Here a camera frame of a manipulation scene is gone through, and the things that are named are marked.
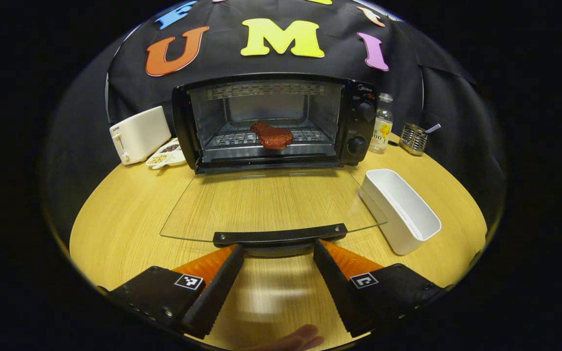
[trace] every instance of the white tray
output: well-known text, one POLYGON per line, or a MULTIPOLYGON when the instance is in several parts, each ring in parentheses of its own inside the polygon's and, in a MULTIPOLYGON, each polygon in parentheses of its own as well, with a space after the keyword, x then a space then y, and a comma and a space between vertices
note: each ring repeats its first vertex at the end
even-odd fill
POLYGON ((391 169, 366 172, 360 195, 375 217, 387 217, 381 231, 399 255, 417 249, 442 229, 433 210, 391 169))
POLYGON ((177 166, 177 165, 180 165, 180 164, 184 164, 185 163, 185 157, 183 156, 183 152, 181 151, 181 147, 178 147, 177 149, 174 149, 173 151, 168 151, 168 152, 165 152, 165 153, 162 152, 167 147, 173 146, 173 145, 179 145, 179 140, 174 138, 173 140, 171 140, 167 144, 164 144, 164 145, 160 146, 158 151, 156 151, 154 154, 152 154, 151 157, 149 157, 149 159, 147 160, 147 162, 145 164, 149 167, 153 167, 157 164, 160 164, 161 162, 152 162, 152 160, 156 156, 165 155, 165 154, 168 154, 168 157, 170 158, 170 161, 166 164, 166 166, 177 166))

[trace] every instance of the plastic bottle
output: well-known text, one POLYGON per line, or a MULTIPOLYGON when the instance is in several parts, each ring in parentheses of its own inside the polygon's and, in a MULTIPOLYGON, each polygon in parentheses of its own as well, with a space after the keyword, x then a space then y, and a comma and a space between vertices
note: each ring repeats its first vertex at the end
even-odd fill
POLYGON ((381 93, 377 105, 377 118, 374 122, 374 132, 368 150, 375 154, 383 154, 387 148, 387 141, 393 126, 392 101, 390 94, 381 93))

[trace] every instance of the white toaster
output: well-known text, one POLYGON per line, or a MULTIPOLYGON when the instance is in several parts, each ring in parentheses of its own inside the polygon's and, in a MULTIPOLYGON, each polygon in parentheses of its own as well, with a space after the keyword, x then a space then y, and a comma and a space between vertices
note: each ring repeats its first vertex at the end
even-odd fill
POLYGON ((123 164, 147 159, 170 138, 162 106, 131 116, 110 127, 114 147, 123 164))

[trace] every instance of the black cloth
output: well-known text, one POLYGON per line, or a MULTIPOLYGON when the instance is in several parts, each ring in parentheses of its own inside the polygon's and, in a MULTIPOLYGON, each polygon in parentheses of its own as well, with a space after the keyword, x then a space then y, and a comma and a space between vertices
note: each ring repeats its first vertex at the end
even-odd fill
POLYGON ((305 0, 260 0, 257 6, 247 1, 200 0, 187 16, 159 30, 155 20, 185 3, 157 13, 126 40, 123 36, 103 51, 60 105, 45 169, 52 217, 65 242, 84 201, 119 162, 109 138, 109 124, 162 105, 175 135, 170 101, 174 86, 270 71, 321 74, 374 84, 393 96, 395 134, 400 135, 403 122, 425 128, 440 123, 442 128, 428 138, 426 153, 466 187, 488 226, 495 222, 506 185, 495 113, 470 74, 426 35, 384 15, 381 21, 385 27, 378 27, 357 9, 361 4, 351 0, 337 0, 332 6, 305 0), (295 20, 317 23, 318 43, 325 56, 295 56, 289 48, 284 54, 271 49, 265 56, 242 56, 248 27, 241 22, 251 18, 269 18, 282 29, 295 20), (147 47, 174 36, 166 60, 176 59, 185 45, 181 34, 201 26, 210 29, 203 33, 200 52, 188 66, 160 77, 146 73, 147 47), (365 64, 366 47, 357 32, 382 41, 384 62, 390 71, 365 64), (105 73, 109 77, 109 116, 105 112, 105 73))

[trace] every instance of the metal utensil holder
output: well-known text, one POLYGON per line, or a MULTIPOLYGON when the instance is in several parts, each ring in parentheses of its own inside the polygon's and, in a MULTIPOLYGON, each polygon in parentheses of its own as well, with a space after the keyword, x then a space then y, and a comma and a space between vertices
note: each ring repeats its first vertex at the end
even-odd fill
POLYGON ((402 135, 400 136, 400 147, 414 156, 421 156, 424 153, 426 140, 428 139, 428 134, 425 134, 425 131, 425 129, 415 124, 404 123, 402 135))

